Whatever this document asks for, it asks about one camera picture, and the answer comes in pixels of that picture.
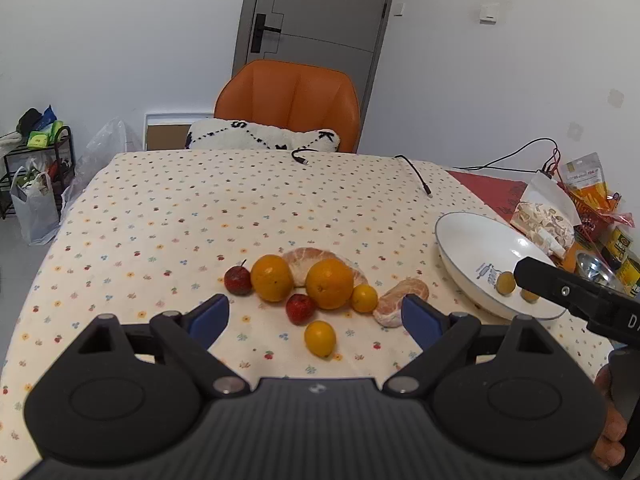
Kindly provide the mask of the person's right hand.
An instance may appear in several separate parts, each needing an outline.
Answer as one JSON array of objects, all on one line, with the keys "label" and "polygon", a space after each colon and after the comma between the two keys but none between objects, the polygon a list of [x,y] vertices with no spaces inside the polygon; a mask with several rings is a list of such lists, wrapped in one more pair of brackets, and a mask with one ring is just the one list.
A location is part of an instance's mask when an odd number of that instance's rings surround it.
[{"label": "person's right hand", "polygon": [[619,465],[625,457],[622,439],[627,431],[627,423],[613,404],[611,398],[612,375],[607,365],[599,370],[594,385],[605,398],[606,417],[602,434],[592,451],[592,458],[602,469],[609,470],[611,467]]}]

